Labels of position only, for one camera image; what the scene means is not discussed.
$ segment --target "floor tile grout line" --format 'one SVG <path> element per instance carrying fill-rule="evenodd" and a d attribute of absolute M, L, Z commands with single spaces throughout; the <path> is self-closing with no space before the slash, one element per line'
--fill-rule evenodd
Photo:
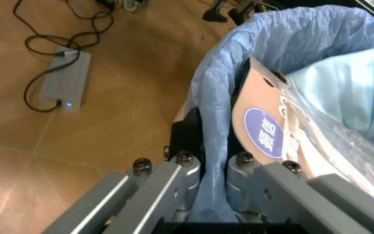
<path fill-rule="evenodd" d="M 9 193 L 8 199 L 6 200 L 5 204 L 4 204 L 3 207 L 1 208 L 0 216 L 2 215 L 3 211 L 5 210 L 5 206 L 6 206 L 6 204 L 7 204 L 7 203 L 9 202 L 9 200 L 11 199 L 11 195 L 12 195 L 12 193 L 14 192 L 15 188 L 17 187 L 18 182 L 19 182 L 20 180 L 22 180 L 22 178 L 24 177 L 24 173 L 25 173 L 25 171 L 27 170 L 28 166 L 30 165 L 32 159 L 33 159 L 32 157 L 29 157 L 29 158 L 28 158 L 28 161 L 25 163 L 24 169 L 22 169 L 20 175 L 18 176 L 18 179 L 17 179 L 17 180 L 14 182 L 14 184 L 12 185 L 12 190 L 11 190 L 11 192 Z"/>
<path fill-rule="evenodd" d="M 41 172 L 43 173 L 43 176 L 46 177 L 46 179 L 48 180 L 48 183 L 50 184 L 50 187 L 54 191 L 54 194 L 56 195 L 56 197 L 59 200 L 60 204 L 63 206 L 64 209 L 66 209 L 67 206 L 65 205 L 63 199 L 61 199 L 60 195 L 58 195 L 58 192 L 56 190 L 54 182 L 50 179 L 50 177 L 48 176 L 47 172 L 42 167 L 42 165 L 41 165 L 40 161 L 38 160 L 38 158 L 35 157 L 35 161 L 37 162 L 38 167 L 40 168 Z"/>
<path fill-rule="evenodd" d="M 46 122 L 46 124 L 45 124 L 43 130 L 41 131 L 41 133 L 40 133 L 40 135 L 39 135 L 39 137 L 38 137 L 38 140 L 37 140 L 37 142 L 36 142 L 36 145 L 34 146 L 32 152 L 31 152 L 31 157 L 34 156 L 34 153 L 36 152 L 37 148 L 39 147 L 39 145 L 40 145 L 40 143 L 41 143 L 41 140 L 42 140 L 42 138 L 43 138 L 45 132 L 47 131 L 47 129 L 48 129 L 50 123 L 52 122 L 52 120 L 53 120 L 53 118 L 54 118 L 54 114 L 55 114 L 55 113 L 56 113 L 56 109 L 54 109 L 54 111 L 51 112 L 51 114 L 50 114 L 50 118 L 48 119 L 48 121 Z"/>
<path fill-rule="evenodd" d="M 37 146 L 39 145 L 39 142 L 41 141 L 42 135 L 43 135 L 43 134 L 45 133 L 45 131 L 47 130 L 49 123 L 50 123 L 51 120 L 53 119 L 53 116 L 54 116 L 54 112 L 51 113 L 50 118 L 48 119 L 48 121 L 46 122 L 46 124 L 45 124 L 43 130 L 41 131 L 41 134 L 40 134 L 40 136 L 39 136 L 39 138 L 38 138 L 38 141 L 37 141 L 37 143 L 36 143 L 34 149 L 33 149 L 32 152 L 31 152 L 31 156 L 28 158 L 28 161 L 25 163 L 24 169 L 21 171 L 21 174 L 19 175 L 18 179 L 14 182 L 14 184 L 13 184 L 13 186 L 12 186 L 12 190 L 11 190 L 9 196 L 8 196 L 8 199 L 6 200 L 5 204 L 3 205 L 2 209 L 1 209 L 0 216 L 1 216 L 2 213 L 4 212 L 4 210 L 5 210 L 5 206 L 6 206 L 6 204 L 9 202 L 9 200 L 11 199 L 11 195 L 12 195 L 12 193 L 14 192 L 15 188 L 17 187 L 19 181 L 23 179 L 23 177 L 24 177 L 24 173 L 25 173 L 25 171 L 27 170 L 28 166 L 30 165 L 31 160 L 34 159 L 34 157 L 33 157 L 34 151 L 36 150 Z M 14 150 L 14 151 L 17 151 L 17 152 L 22 152 L 22 153 L 24 153 L 24 151 L 19 151 L 19 150 L 15 150 L 15 149 L 10 149 L 10 148 L 3 147 L 3 146 L 0 146 L 0 147 L 5 148 L 5 149 Z"/>
<path fill-rule="evenodd" d="M 40 154 L 40 153 L 35 153 L 35 157 L 43 157 L 43 158 L 47 158 L 47 159 L 51 159 L 51 160 L 56 160 L 56 161 L 59 161 L 59 162 L 70 163 L 70 164 L 80 166 L 80 167 L 94 168 L 96 170 L 107 170 L 106 168 L 103 168 L 103 167 L 93 166 L 93 165 L 82 163 L 82 162 L 75 162 L 75 161 L 65 160 L 65 159 L 56 158 L 56 157 L 50 157 L 50 156 L 46 156 L 46 155 L 43 155 L 43 154 Z"/>
<path fill-rule="evenodd" d="M 11 148 L 11 147 L 7 147 L 7 146 L 3 146 L 3 145 L 0 145 L 0 148 L 2 149 L 6 149 L 6 150 L 9 150 L 9 151 L 15 151 L 17 153 L 30 153 L 30 151 L 26 151 L 26 150 L 19 150 L 19 149 L 15 149 L 15 148 Z"/>

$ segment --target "white cable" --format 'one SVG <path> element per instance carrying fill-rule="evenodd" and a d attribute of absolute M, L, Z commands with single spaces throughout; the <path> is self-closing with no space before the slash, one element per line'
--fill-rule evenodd
<path fill-rule="evenodd" d="M 276 11 L 279 11 L 278 8 L 276 8 L 276 7 L 274 7 L 273 5 L 270 5 L 270 4 L 268 4 L 268 3 L 260 2 L 260 4 L 262 4 L 262 5 L 264 5 L 264 6 L 267 6 L 267 7 L 270 7 L 271 9 L 274 9 L 274 10 L 276 10 Z"/>

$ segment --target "blue plastic bag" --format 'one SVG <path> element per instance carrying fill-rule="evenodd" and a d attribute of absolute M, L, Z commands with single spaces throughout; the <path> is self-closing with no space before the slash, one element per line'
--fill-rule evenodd
<path fill-rule="evenodd" d="M 187 106 L 197 106 L 203 122 L 206 173 L 189 221 L 237 222 L 225 195 L 230 98 L 235 74 L 250 56 L 284 74 L 330 56 L 374 48 L 374 18 L 340 6 L 295 8 L 255 14 L 232 29 L 209 51 L 190 84 Z"/>

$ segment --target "metal bolt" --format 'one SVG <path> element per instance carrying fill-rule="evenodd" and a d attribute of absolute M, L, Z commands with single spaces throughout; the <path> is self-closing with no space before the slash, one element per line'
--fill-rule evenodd
<path fill-rule="evenodd" d="M 164 158 L 165 160 L 169 160 L 169 145 L 164 146 Z"/>
<path fill-rule="evenodd" d="M 183 167 L 189 167 L 193 165 L 193 154 L 188 151 L 180 151 L 176 156 L 176 163 Z"/>
<path fill-rule="evenodd" d="M 282 162 L 282 165 L 296 175 L 301 171 L 301 166 L 297 162 L 291 160 Z"/>
<path fill-rule="evenodd" d="M 133 162 L 133 174 L 136 176 L 147 176 L 151 173 L 152 164 L 148 158 L 139 158 Z"/>
<path fill-rule="evenodd" d="M 236 156 L 236 164 L 239 167 L 247 167 L 253 165 L 255 158 L 250 152 L 242 151 Z"/>

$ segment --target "power adapter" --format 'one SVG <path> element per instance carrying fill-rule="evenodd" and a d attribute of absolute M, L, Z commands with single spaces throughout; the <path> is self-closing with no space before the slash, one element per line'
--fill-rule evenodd
<path fill-rule="evenodd" d="M 115 0 L 96 0 L 96 2 L 106 6 L 111 11 L 115 9 Z"/>

